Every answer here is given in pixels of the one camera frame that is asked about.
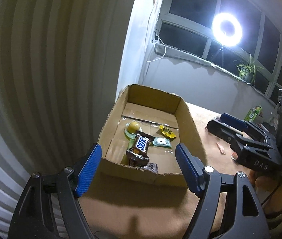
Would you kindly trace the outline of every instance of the human hand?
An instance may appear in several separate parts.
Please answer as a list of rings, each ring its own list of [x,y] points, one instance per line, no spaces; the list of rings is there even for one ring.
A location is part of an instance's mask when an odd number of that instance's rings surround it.
[[[248,175],[249,181],[255,189],[259,188],[263,191],[268,191],[271,193],[279,183],[268,176],[259,177],[258,175],[259,174],[253,170],[251,170]],[[271,196],[267,204],[263,207],[263,210],[266,215],[282,212],[282,185]]]

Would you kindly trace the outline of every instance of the wooden table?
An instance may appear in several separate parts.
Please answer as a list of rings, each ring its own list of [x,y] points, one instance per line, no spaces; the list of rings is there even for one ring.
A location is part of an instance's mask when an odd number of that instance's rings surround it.
[[[218,113],[187,104],[203,142],[208,164],[220,173],[235,174],[249,170],[231,159],[229,144],[210,134],[206,124]],[[223,146],[221,154],[217,143]],[[182,238],[198,204],[198,198],[186,188],[137,183],[97,173],[80,205],[89,225],[118,238]],[[220,226],[225,194],[212,230]]]

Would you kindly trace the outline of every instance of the round yellow candy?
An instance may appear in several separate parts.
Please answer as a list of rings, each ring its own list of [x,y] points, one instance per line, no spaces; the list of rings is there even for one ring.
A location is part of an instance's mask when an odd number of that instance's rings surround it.
[[[140,129],[140,124],[136,121],[133,121],[128,126],[128,132],[134,134],[137,130]]]

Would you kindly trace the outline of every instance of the window sill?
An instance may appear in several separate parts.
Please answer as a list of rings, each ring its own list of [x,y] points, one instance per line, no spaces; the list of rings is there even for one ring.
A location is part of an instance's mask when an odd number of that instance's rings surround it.
[[[158,56],[162,56],[164,55],[164,45],[161,43],[155,43],[154,44],[154,53],[157,54]],[[272,102],[269,98],[267,98],[263,93],[261,93],[259,90],[257,90],[252,84],[245,82],[244,80],[240,79],[238,76],[232,74],[231,72],[227,71],[226,69],[219,67],[218,65],[215,65],[214,63],[202,59],[198,56],[192,55],[190,53],[166,46],[166,53],[165,53],[165,57],[169,57],[169,58],[174,58],[174,59],[180,59],[180,60],[184,60],[184,61],[188,61],[188,62],[193,62],[193,63],[197,63],[199,65],[205,66],[205,67],[213,67],[214,69],[226,73],[227,75],[229,75],[230,77],[234,78],[237,81],[241,81],[246,83],[247,85],[251,86],[258,94],[260,94],[261,96],[263,96],[266,100],[268,100],[274,107],[276,106],[274,102]]]

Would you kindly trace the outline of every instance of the yellow candy wrapper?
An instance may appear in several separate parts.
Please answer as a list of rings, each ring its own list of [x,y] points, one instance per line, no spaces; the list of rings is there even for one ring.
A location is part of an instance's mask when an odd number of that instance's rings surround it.
[[[159,128],[161,129],[161,132],[164,136],[169,137],[171,139],[176,137],[176,135],[171,130],[169,130],[167,126],[160,125]]]

